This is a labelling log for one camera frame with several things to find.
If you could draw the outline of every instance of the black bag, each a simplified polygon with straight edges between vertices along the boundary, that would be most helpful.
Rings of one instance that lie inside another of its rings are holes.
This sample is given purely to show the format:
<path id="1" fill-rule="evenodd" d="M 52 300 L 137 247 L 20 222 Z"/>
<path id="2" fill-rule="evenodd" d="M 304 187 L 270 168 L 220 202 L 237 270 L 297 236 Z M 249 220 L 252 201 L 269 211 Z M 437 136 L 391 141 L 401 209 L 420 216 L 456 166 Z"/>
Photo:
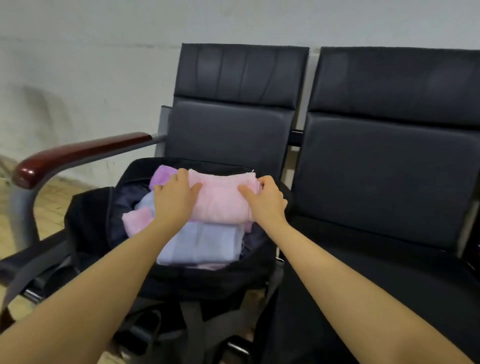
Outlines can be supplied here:
<path id="1" fill-rule="evenodd" d="M 75 246 L 74 268 L 86 269 L 128 238 L 121 216 L 133 210 L 149 192 L 150 179 L 162 164 L 215 175 L 252 171 L 247 167 L 178 158 L 143 158 L 132 162 L 116 187 L 73 197 L 65 216 L 65 229 Z M 281 182 L 276 183 L 288 200 L 288 214 L 293 204 L 291 192 Z M 156 359 L 162 356 L 169 363 L 202 363 L 204 353 L 212 355 L 221 341 L 253 325 L 279 283 L 282 266 L 276 259 L 275 245 L 257 224 L 244 239 L 257 239 L 262 243 L 252 251 L 242 252 L 239 261 L 223 269 L 155 264 L 125 324 L 115 335 L 122 350 L 128 355 L 153 351 Z M 269 293 L 263 302 L 239 309 L 247 290 L 265 288 L 269 280 Z M 51 286 L 49 293 L 59 288 L 57 284 Z"/>

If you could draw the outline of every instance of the forearm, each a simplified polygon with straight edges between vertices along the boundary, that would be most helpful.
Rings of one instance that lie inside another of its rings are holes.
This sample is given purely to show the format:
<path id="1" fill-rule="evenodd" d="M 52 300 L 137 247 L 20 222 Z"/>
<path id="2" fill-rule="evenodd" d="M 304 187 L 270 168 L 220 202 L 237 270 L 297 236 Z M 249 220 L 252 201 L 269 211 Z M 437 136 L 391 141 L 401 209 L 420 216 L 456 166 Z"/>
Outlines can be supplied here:
<path id="1" fill-rule="evenodd" d="M 425 320 L 288 224 L 267 233 L 360 363 L 471 362 Z"/>
<path id="2" fill-rule="evenodd" d="M 154 220 L 113 249 L 7 330 L 0 337 L 2 358 L 22 364 L 96 363 L 177 230 Z"/>

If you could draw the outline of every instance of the light blue towel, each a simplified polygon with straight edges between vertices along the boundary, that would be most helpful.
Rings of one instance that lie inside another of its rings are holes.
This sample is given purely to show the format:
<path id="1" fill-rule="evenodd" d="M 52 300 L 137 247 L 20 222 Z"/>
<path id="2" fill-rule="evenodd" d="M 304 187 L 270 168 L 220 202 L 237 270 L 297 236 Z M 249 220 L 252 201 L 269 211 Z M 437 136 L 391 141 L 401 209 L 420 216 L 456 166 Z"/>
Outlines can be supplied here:
<path id="1" fill-rule="evenodd" d="M 154 193 L 147 193 L 135 210 L 148 207 L 155 215 Z M 161 265 L 228 264 L 239 260 L 245 227 L 243 224 L 213 224 L 188 221 L 165 245 L 156 262 Z"/>

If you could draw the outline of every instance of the folded pink cloth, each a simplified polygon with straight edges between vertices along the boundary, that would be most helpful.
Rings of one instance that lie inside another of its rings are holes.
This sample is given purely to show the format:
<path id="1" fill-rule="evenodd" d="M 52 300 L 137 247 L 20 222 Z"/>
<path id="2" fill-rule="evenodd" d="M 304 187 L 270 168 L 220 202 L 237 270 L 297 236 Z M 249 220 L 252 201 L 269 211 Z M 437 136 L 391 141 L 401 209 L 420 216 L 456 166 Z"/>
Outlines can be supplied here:
<path id="1" fill-rule="evenodd" d="M 200 182 L 203 187 L 193 208 L 192 220 L 214 222 L 217 224 L 246 224 L 250 231 L 253 221 L 247 201 L 238 191 L 241 184 L 247 185 L 255 194 L 260 192 L 260 182 L 254 172 L 233 176 L 214 176 L 188 171 L 190 187 Z"/>
<path id="2" fill-rule="evenodd" d="M 123 221 L 125 232 L 128 237 L 131 237 L 141 232 L 153 221 L 153 213 L 149 207 L 145 206 L 123 214 L 121 220 Z"/>
<path id="3" fill-rule="evenodd" d="M 150 180 L 150 184 L 148 185 L 148 187 L 150 187 L 150 190 L 153 191 L 153 187 L 156 184 L 161 184 L 163 186 L 165 183 L 168 182 L 168 180 L 170 179 L 170 176 L 177 172 L 178 172 L 177 169 L 169 166 L 164 166 L 162 164 L 160 167 L 156 169 L 155 173 L 152 176 L 152 179 Z"/>

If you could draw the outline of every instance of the person's right arm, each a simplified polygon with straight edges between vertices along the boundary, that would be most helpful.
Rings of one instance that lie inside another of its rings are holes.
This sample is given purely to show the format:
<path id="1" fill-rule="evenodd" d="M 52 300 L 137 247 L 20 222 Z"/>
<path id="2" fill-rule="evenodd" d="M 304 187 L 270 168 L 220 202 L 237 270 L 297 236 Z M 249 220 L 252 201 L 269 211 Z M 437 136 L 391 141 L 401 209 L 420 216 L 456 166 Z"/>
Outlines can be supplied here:
<path id="1" fill-rule="evenodd" d="M 292 228 L 270 176 L 255 195 L 240 186 L 255 221 L 285 254 L 328 322 L 362 364 L 472 363 L 429 323 Z"/>

